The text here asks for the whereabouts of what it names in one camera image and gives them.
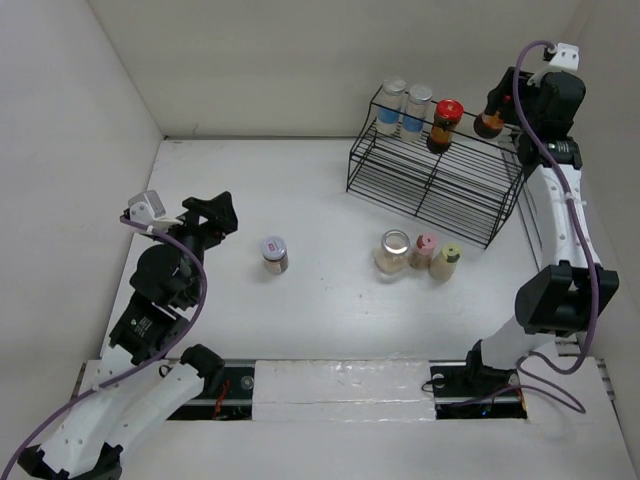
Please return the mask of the white lid spice jar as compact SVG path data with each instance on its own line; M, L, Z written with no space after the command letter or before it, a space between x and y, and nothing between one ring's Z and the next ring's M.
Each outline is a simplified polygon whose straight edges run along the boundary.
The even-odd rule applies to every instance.
M288 268L288 249L279 236L266 237L261 245L264 266L271 274L282 274Z

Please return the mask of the red lid sauce jar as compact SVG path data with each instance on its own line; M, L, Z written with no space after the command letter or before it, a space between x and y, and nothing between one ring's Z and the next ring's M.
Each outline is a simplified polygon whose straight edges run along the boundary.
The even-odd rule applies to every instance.
M457 100L444 99L437 103L434 120L426 145L434 154L446 152L452 141L453 133L464 115L464 107Z
M494 114L480 113L476 116L473 128L475 133L484 139L496 138L504 128L504 120L501 113L496 111Z

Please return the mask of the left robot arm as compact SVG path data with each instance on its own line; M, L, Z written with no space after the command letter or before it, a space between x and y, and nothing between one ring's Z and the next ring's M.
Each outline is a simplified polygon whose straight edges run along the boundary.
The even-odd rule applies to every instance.
M149 373L199 318L208 291L207 250L238 229L232 195L189 197L169 217L154 190L128 202L122 224L153 240L130 278L133 294L109 335L90 387L52 413L14 453L37 479L117 479L124 454L186 401L222 387L224 360L204 345L187 348L160 383L136 395Z

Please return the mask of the pink lid spice bottle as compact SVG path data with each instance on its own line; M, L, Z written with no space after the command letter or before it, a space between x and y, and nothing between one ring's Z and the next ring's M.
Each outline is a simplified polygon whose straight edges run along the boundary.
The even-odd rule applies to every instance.
M420 234L409 255L408 264L415 270L428 270L437 246L437 238L431 233Z

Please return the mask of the silver lid blue label shaker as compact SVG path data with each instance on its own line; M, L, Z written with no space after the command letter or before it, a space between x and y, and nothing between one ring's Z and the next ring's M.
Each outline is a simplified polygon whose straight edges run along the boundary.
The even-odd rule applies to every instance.
M378 94L376 129L380 134L393 135L405 97L406 81L398 76L386 79Z

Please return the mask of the round glass jar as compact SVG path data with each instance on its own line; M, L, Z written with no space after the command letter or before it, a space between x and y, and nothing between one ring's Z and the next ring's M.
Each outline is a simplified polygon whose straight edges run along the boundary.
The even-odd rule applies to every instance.
M401 272L407 266L410 246L410 239L405 232L401 230L385 232L373 253L379 270L386 275Z

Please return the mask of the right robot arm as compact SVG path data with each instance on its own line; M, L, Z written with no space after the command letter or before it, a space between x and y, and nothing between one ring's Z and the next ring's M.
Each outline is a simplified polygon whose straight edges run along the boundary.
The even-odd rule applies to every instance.
M584 82L556 71L536 79L509 68L488 93L475 132L494 138L517 125L517 158L533 201L542 267L517 292L514 315L468 352L462 384L487 395L507 384L521 358L537 355L558 337L594 334L598 316L619 288L616 272L602 267L588 237L581 198L582 158L569 135L586 95Z

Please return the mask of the yellow lid spice bottle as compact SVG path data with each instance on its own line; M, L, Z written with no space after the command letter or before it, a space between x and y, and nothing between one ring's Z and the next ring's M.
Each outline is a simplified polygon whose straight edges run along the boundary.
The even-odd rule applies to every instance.
M448 281L454 274L462 256L461 248L456 243L447 243L432 259L429 268L430 275L439 282Z

